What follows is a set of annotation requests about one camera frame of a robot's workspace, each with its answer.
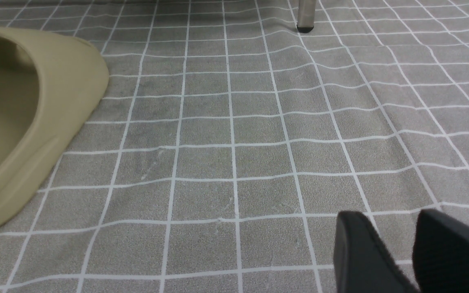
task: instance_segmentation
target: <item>floor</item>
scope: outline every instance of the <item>floor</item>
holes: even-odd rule
[[[469,224],[469,0],[0,0],[90,40],[108,91],[0,228],[0,293],[335,293],[341,210],[413,278],[421,208]]]

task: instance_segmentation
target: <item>beige slipper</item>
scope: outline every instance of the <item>beige slipper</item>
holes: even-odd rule
[[[0,225],[35,194],[108,80],[87,41],[0,28]]]

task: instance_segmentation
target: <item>metal leg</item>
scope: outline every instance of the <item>metal leg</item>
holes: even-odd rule
[[[300,0],[298,6],[298,32],[307,33],[314,28],[314,13],[316,11],[316,0]]]

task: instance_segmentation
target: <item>grid pattern mat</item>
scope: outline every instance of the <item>grid pattern mat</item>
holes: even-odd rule
[[[411,272],[469,224],[469,0],[0,2],[90,40],[105,98],[0,228],[0,292],[335,292],[340,210]]]

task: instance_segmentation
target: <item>white grid line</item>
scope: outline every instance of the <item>white grid line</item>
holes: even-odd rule
[[[285,119],[283,118],[283,111],[281,109],[281,102],[280,102],[280,97],[279,97],[279,94],[278,94],[278,87],[276,85],[276,80],[275,80],[275,77],[274,77],[274,71],[272,70],[272,62],[271,62],[271,59],[270,59],[269,48],[267,46],[267,37],[265,36],[265,30],[264,30],[264,25],[263,25],[263,22],[262,22],[262,16],[260,15],[260,10],[259,10],[259,7],[258,7],[258,1],[254,0],[254,4],[256,6],[256,11],[258,13],[258,20],[259,20],[259,23],[260,23],[260,29],[262,31],[265,52],[266,52],[266,55],[267,55],[267,63],[269,65],[270,76],[271,76],[271,80],[272,80],[272,88],[275,92],[276,104],[278,106],[278,111],[281,115],[280,116],[281,127],[283,129],[283,135],[285,137],[285,142],[286,142],[286,145],[287,145],[287,152],[288,152],[288,155],[289,155],[289,161],[290,161],[290,164],[291,164],[292,174],[293,174],[293,177],[294,177],[294,185],[296,186],[296,193],[298,195],[298,202],[300,204],[300,210],[301,210],[302,215],[305,215],[305,204],[303,203],[303,195],[302,195],[301,188],[300,188],[300,181],[298,180],[298,173],[296,171],[296,163],[294,162],[294,156],[292,155],[291,144],[289,143],[289,134],[287,132],[287,126],[285,125]],[[307,217],[305,217],[305,216],[302,217],[302,220],[303,220],[303,228],[305,230],[305,238],[307,239],[307,245],[309,247],[309,254],[311,256],[311,262],[312,262],[312,265],[315,266],[315,265],[318,264],[318,261],[316,260],[316,253],[314,251],[314,246],[312,244],[311,234],[309,232],[309,223],[307,222]],[[315,281],[316,281],[316,287],[318,289],[318,293],[322,293],[323,289],[322,289],[322,284],[321,284],[321,280],[320,280],[320,274],[318,273],[317,270],[314,270],[313,273],[314,273],[314,278],[315,278]]]
[[[224,47],[226,50],[226,71],[227,71],[227,91],[229,99],[229,127],[231,132],[231,165],[233,173],[233,203],[234,203],[234,218],[240,219],[240,209],[238,204],[238,180],[237,180],[237,166],[236,166],[236,147],[235,147],[235,123],[233,119],[233,103],[231,95],[231,74],[229,68],[229,49],[227,46],[227,24],[226,24],[226,8],[225,0],[222,0],[222,16],[224,22]],[[243,276],[242,276],[242,241],[240,239],[240,223],[235,223],[236,235],[236,255],[237,255],[237,278],[238,278],[238,293],[243,293]]]
[[[182,67],[182,72],[186,73],[186,64],[188,61],[188,45],[189,45],[189,24],[191,20],[191,0],[188,3],[188,26],[186,29],[186,47],[184,48],[184,64]],[[179,110],[179,121],[177,125],[177,135],[175,139],[175,144],[178,147],[180,145],[180,131],[182,130],[182,117],[184,115],[184,95],[186,94],[186,75],[182,77],[182,89],[181,89],[181,97],[180,97],[180,110]],[[177,178],[177,167],[178,167],[178,155],[179,149],[175,149],[175,158],[173,160],[173,172],[171,175],[171,187],[169,191],[169,204],[168,204],[168,215],[167,221],[168,224],[166,225],[166,236],[164,239],[164,251],[162,252],[162,268],[160,275],[162,276],[162,280],[160,280],[160,287],[159,293],[164,293],[164,286],[165,286],[165,276],[167,271],[167,263],[168,263],[168,254],[169,254],[169,237],[171,233],[171,218],[173,217],[173,199],[175,197],[175,183]]]

